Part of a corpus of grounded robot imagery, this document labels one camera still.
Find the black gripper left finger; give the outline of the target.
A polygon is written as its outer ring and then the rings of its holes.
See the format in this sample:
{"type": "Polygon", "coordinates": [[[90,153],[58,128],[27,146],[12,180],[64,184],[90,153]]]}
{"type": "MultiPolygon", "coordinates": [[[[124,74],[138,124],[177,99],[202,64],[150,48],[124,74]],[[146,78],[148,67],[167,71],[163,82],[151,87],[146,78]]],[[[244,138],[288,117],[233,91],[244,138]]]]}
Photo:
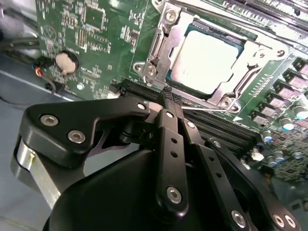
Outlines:
{"type": "Polygon", "coordinates": [[[27,169],[50,207],[84,176],[92,155],[131,143],[155,153],[154,208],[166,218],[188,211],[181,101],[164,88],[154,101],[116,99],[37,104],[27,108],[19,130],[19,164],[27,169]]]}

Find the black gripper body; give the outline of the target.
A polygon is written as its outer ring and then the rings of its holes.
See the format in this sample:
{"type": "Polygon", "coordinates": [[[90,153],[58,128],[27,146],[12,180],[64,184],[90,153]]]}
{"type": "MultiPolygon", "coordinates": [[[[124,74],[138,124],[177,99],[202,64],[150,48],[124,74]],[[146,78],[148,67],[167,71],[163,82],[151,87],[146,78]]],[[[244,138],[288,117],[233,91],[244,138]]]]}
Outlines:
{"type": "Polygon", "coordinates": [[[74,183],[56,202],[48,231],[224,231],[205,178],[186,166],[189,210],[165,224],[154,210],[155,157],[136,151],[74,183]]]}

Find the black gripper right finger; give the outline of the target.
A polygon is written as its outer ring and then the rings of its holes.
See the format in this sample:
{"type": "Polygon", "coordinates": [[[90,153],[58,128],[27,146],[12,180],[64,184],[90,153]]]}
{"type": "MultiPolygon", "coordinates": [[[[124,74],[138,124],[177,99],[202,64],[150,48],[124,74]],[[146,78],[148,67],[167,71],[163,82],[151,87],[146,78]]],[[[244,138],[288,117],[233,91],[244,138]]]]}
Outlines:
{"type": "Polygon", "coordinates": [[[214,138],[204,141],[184,118],[181,100],[172,94],[184,140],[213,192],[225,231],[299,231],[295,217],[234,154],[214,138]]]}

